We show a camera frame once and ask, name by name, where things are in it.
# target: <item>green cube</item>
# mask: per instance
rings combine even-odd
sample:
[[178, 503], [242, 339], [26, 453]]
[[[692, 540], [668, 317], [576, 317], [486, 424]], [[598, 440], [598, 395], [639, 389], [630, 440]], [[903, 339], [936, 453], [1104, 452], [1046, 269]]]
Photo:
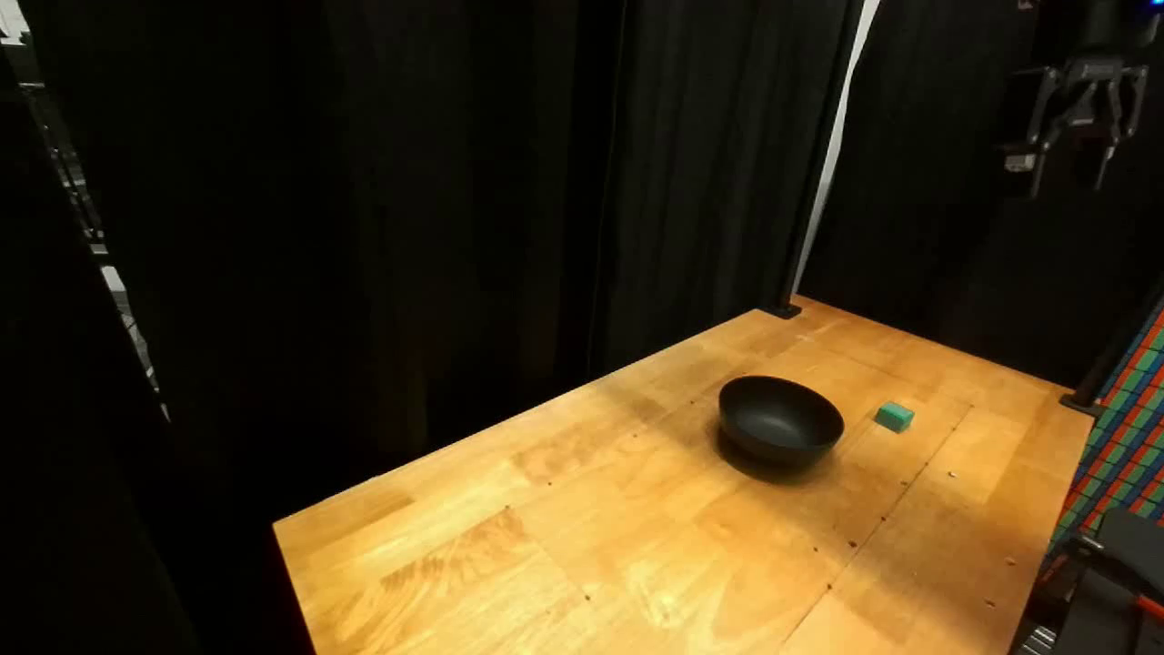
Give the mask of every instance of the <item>green cube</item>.
[[913, 409], [906, 403], [880, 403], [878, 422], [895, 434], [906, 434], [913, 422]]

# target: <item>wooden tabletop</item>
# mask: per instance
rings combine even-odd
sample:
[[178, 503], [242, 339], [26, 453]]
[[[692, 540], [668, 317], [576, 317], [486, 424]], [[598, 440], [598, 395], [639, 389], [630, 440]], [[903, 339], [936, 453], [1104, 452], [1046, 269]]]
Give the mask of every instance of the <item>wooden tabletop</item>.
[[[782, 374], [846, 428], [730, 465], [718, 389]], [[1003, 652], [1086, 419], [1058, 384], [802, 297], [275, 523], [321, 652]], [[874, 422], [898, 399], [906, 434]]]

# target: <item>black bowl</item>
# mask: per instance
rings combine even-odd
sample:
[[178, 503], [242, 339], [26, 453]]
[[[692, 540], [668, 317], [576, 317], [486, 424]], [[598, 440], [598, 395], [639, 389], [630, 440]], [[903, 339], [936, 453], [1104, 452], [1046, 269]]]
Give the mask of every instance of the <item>black bowl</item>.
[[720, 428], [752, 462], [806, 470], [839, 440], [844, 419], [788, 378], [730, 378], [720, 389]]

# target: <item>black backdrop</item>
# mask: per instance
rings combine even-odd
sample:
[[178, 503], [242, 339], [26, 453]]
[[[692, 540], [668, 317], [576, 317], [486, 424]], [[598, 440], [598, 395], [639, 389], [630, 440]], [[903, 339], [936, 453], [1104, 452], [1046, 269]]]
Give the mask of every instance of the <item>black backdrop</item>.
[[767, 305], [844, 6], [26, 0], [176, 419], [138, 494], [210, 533], [160, 539], [196, 634], [293, 642], [265, 521]]
[[1033, 65], [1016, 0], [889, 0], [802, 292], [1075, 384], [1164, 274], [1164, 50], [1101, 192], [1000, 189], [1000, 96]]

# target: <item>wooden table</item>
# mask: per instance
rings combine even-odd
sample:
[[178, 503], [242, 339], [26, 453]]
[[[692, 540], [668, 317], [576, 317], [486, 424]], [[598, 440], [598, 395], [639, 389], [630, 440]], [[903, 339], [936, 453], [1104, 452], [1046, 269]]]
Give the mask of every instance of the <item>wooden table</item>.
[[[844, 409], [779, 479], [718, 452], [718, 389]], [[321, 652], [1003, 652], [1086, 419], [1058, 384], [802, 297], [275, 523]], [[874, 422], [882, 399], [913, 428]]]

